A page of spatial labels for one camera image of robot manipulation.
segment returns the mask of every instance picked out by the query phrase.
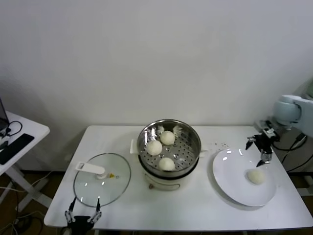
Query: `steamed bun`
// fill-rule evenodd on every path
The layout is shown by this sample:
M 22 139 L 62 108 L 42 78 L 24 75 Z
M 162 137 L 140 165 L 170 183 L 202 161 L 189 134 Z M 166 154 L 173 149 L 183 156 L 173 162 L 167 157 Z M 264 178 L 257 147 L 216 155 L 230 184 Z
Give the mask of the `steamed bun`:
M 164 131 L 160 136 L 161 142 L 165 145 L 172 145 L 175 142 L 175 135 L 171 131 Z
M 170 158 L 162 158 L 158 162 L 158 168 L 160 170 L 174 170 L 175 169 L 175 163 Z
M 265 181 L 264 172 L 258 169 L 250 170 L 247 176 L 248 179 L 256 185 L 261 185 Z
M 162 152 L 162 144 L 160 141 L 150 141 L 147 144 L 147 152 L 152 155 L 159 155 Z

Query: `floor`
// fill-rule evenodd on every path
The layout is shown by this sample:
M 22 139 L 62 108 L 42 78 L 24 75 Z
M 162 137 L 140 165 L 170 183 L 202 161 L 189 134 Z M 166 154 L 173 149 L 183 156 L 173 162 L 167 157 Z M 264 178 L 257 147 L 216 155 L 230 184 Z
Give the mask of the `floor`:
M 44 173 L 27 173 L 25 174 L 25 178 L 29 182 L 35 182 L 36 180 L 42 178 L 45 174 Z M 49 175 L 48 179 L 49 182 L 45 187 L 41 190 L 45 195 L 53 198 L 56 190 L 58 189 L 58 185 L 60 184 L 62 180 L 62 174 L 60 173 L 52 173 Z M 293 183 L 297 188 L 305 188 L 306 182 L 302 179 L 302 177 L 299 176 L 292 176 L 291 177 Z M 10 182 L 10 178 L 3 174 L 0 176 L 0 187 L 6 187 Z M 21 201 L 23 197 L 26 196 L 26 193 L 18 193 L 19 200 Z M 303 200 L 305 204 L 307 205 L 309 211 L 313 215 L 313 197 L 303 197 Z M 8 229 L 4 232 L 2 230 L 3 227 L 5 227 L 7 224 L 12 223 L 16 217 L 16 206 L 17 198 L 16 193 L 14 191 L 10 191 L 4 201 L 0 204 L 0 212 L 1 212 L 1 218 L 0 218 L 0 235 L 10 235 L 12 233 L 12 229 Z M 46 213 L 47 208 L 42 206 L 41 204 L 35 202 L 32 200 L 30 204 L 27 205 L 27 207 L 19 213 L 19 216 L 23 216 L 25 214 L 34 212 L 34 211 L 40 211 L 43 214 Z M 43 216 L 39 213 L 36 213 L 33 215 L 34 217 L 40 218 L 42 221 L 44 220 Z M 39 235 L 40 231 L 40 222 L 39 220 L 34 220 L 29 229 L 27 229 L 25 232 L 23 232 L 23 235 Z M 43 230 L 40 232 L 41 235 L 57 235 L 59 231 L 57 231 L 55 228 L 50 228 L 47 226 L 43 226 Z M 119 232 L 119 231 L 111 231 L 111 232 L 102 232 L 100 235 L 132 235 L 133 232 Z M 158 233 L 158 232 L 135 232 L 135 235 L 200 235 L 200 233 Z M 202 233 L 202 235 L 240 235 L 242 232 L 222 232 L 222 233 Z M 313 228 L 307 228 L 307 229 L 297 229 L 297 230 L 289 230 L 289 231 L 261 231 L 261 232 L 248 232 L 249 235 L 313 235 Z

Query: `laptop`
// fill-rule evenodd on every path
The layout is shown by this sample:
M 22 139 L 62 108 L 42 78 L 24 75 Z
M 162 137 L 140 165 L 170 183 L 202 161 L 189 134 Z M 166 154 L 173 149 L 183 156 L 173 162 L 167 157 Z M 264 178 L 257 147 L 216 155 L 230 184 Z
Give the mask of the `laptop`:
M 6 115 L 2 100 L 0 98 L 0 133 L 6 130 L 6 128 L 9 126 L 9 119 Z

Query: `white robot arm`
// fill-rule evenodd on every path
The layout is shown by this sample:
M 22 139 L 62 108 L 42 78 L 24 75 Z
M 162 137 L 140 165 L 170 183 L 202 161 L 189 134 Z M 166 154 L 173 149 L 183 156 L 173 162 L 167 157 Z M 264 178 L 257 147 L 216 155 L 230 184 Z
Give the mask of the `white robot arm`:
M 275 102 L 273 117 L 286 128 L 295 127 L 303 134 L 313 137 L 313 100 L 283 95 Z
M 270 120 L 262 121 L 261 134 L 248 137 L 246 150 L 255 143 L 261 152 L 261 160 L 257 167 L 270 163 L 272 159 L 271 145 L 280 140 L 278 129 L 290 130 L 295 127 L 303 134 L 313 137 L 313 101 L 295 95 L 283 95 L 275 102 L 273 109 L 274 125 Z

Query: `white table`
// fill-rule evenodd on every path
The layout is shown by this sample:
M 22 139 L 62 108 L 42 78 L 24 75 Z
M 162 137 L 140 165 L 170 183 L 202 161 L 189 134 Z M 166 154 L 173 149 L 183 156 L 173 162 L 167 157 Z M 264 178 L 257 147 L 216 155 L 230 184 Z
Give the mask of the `white table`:
M 74 196 L 74 170 L 78 161 L 114 152 L 130 163 L 132 178 L 124 194 L 101 208 L 102 217 L 94 228 L 99 230 L 159 231 L 247 231 L 302 228 L 313 226 L 313 219 L 289 176 L 273 155 L 269 167 L 277 183 L 274 198 L 265 206 L 252 208 L 232 201 L 217 186 L 207 169 L 214 153 L 225 143 L 230 148 L 244 148 L 246 138 L 256 134 L 253 127 L 194 127 L 209 150 L 191 174 L 190 183 L 176 191 L 148 189 L 137 157 L 131 155 L 130 142 L 141 126 L 90 126 L 87 128 L 45 216 L 45 224 L 66 226 L 64 217 Z M 260 153 L 253 145 L 255 158 Z M 92 215 L 89 208 L 76 201 L 74 215 Z
M 6 173 L 13 181 L 15 181 L 23 189 L 25 189 L 25 191 L 28 192 L 28 195 L 19 203 L 19 211 L 22 211 L 32 199 L 36 200 L 37 202 L 41 203 L 42 205 L 48 208 L 51 204 L 52 199 L 39 192 L 39 190 L 48 182 L 48 180 L 43 179 L 39 181 L 35 187 L 32 187 L 32 185 L 26 179 L 24 179 L 23 173 L 21 173 L 19 169 L 14 166 L 14 164 L 22 156 L 24 156 L 31 148 L 38 144 L 39 141 L 41 141 L 47 134 L 49 134 L 50 129 L 47 126 L 41 125 L 39 123 L 28 120 L 26 118 L 10 113 L 8 111 L 6 113 L 10 122 L 19 121 L 23 125 L 22 130 L 18 134 L 13 135 L 10 138 L 9 144 L 24 133 L 35 137 L 35 139 L 32 142 L 30 142 L 27 146 L 25 146 L 20 152 L 18 152 L 13 158 L 11 158 L 6 164 L 0 165 L 0 175 Z M 18 123 L 14 123 L 10 126 L 10 128 L 11 134 L 13 134 L 20 129 L 20 125 Z M 6 189 L 2 193 L 2 195 L 0 196 L 0 203 L 3 201 L 8 192 L 9 190 Z

